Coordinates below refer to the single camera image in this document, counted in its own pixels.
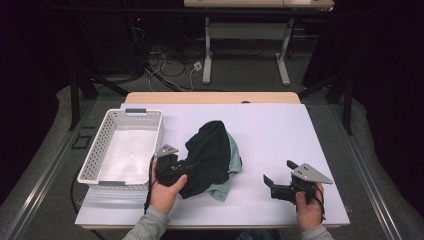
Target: human hand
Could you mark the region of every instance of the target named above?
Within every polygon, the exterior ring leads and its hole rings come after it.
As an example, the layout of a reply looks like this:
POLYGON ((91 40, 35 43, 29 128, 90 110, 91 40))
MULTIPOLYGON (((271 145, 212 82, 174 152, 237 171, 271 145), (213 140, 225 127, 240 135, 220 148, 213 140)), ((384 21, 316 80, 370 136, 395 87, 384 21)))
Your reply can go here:
MULTIPOLYGON (((316 191, 316 197, 322 202, 324 198, 324 188, 321 183, 317 183, 316 187, 321 191, 316 191)), ((321 224, 322 212, 321 205, 315 198, 309 204, 306 204, 305 194, 303 192, 296 193, 297 203, 297 222, 301 232, 312 230, 321 224)))
POLYGON ((152 171, 152 197, 150 199, 150 205, 158 209, 164 214, 168 214, 172 206, 174 206, 175 199, 178 192, 184 187, 187 182, 187 175, 183 175, 178 179, 174 185, 167 187, 158 182, 156 182, 156 165, 153 164, 152 171))

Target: basket handle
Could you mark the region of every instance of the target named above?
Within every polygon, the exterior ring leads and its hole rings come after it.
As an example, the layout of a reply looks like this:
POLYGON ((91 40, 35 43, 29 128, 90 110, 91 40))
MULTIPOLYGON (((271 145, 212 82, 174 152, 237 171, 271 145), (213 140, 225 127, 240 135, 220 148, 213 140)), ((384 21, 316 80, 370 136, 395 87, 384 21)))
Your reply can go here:
POLYGON ((99 181, 101 186, 125 186, 123 181, 99 181))
POLYGON ((126 108, 125 113, 128 116, 135 116, 135 117, 147 116, 147 110, 145 108, 126 108))

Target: mint green cloth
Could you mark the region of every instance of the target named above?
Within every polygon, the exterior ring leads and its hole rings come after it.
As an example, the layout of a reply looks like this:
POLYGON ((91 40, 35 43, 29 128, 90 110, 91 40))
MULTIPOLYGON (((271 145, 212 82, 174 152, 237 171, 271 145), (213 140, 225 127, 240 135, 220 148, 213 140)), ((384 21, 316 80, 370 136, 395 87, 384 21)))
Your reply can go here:
MULTIPOLYGON (((228 167, 228 173, 230 175, 230 178, 228 181, 230 181, 231 176, 235 173, 241 172, 242 170, 242 162, 239 154, 239 150, 236 144, 236 141, 234 141, 234 138, 227 132, 228 139, 230 140, 230 148, 231 148, 231 160, 230 165, 228 167)), ((230 191, 230 185, 226 181, 223 184, 214 184, 206 189, 207 192, 209 192, 209 195, 213 197, 214 199, 225 202, 225 199, 227 199, 228 193, 230 191)))

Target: gray sleeve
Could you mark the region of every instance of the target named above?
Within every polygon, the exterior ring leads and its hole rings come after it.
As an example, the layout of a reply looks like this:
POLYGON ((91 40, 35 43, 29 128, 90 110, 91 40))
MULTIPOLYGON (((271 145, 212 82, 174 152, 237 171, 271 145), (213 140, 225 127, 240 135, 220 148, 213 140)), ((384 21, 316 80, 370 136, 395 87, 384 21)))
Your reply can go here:
POLYGON ((169 221, 165 214, 150 205, 146 214, 127 233, 124 240, 159 240, 165 233, 169 221))
POLYGON ((323 225, 319 225, 318 227, 303 232, 300 234, 300 239, 302 240, 333 240, 331 234, 327 231, 323 225))

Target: white tabletop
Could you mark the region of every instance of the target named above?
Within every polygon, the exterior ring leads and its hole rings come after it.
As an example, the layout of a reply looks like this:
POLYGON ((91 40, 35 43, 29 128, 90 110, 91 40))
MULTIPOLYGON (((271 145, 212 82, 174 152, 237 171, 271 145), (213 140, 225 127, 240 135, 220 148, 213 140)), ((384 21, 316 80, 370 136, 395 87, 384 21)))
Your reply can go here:
MULTIPOLYGON (((252 228, 297 225, 295 206, 272 199, 263 174, 275 184, 291 179, 287 160, 308 163, 333 179, 307 109, 302 104, 123 104, 158 109, 164 115, 162 144, 179 149, 208 121, 221 120, 235 139, 243 171, 230 180, 225 202, 208 193, 183 200, 180 196, 169 214, 170 228, 252 228)), ((328 226, 349 224, 337 182, 324 185, 328 226)), ((90 189, 75 224, 86 228, 132 227, 143 215, 145 192, 90 189)))

